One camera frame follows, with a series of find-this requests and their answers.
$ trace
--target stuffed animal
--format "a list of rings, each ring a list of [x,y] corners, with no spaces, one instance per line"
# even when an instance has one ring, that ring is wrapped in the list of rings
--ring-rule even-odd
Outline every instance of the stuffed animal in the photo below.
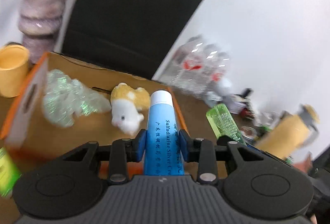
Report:
[[[120,83],[111,92],[112,125],[125,134],[137,133],[144,116],[138,111],[150,107],[150,95],[144,88],[133,89],[126,83]]]

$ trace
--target orange container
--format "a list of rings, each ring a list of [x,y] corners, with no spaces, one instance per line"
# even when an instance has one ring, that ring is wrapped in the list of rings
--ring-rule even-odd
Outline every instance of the orange container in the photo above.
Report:
[[[29,50],[9,44],[0,49],[0,95],[7,98],[19,95],[29,71]]]

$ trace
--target blue tube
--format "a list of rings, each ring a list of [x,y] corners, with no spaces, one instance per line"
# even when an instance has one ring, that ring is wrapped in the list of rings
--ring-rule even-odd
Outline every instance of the blue tube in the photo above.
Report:
[[[184,174],[172,96],[167,91],[160,90],[151,95],[144,174]]]

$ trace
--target pink vase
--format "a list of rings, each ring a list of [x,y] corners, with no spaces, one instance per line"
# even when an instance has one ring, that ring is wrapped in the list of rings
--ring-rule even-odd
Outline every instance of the pink vase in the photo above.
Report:
[[[18,27],[26,34],[23,45],[30,50],[32,62],[54,49],[54,34],[62,25],[64,8],[65,0],[23,0]]]

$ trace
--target tube cap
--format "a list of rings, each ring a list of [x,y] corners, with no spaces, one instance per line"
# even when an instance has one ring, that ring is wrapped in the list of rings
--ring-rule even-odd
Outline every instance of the tube cap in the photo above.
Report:
[[[155,104],[169,104],[173,107],[173,101],[172,101],[171,94],[164,90],[159,90],[159,91],[154,92],[151,95],[150,106],[155,105]]]

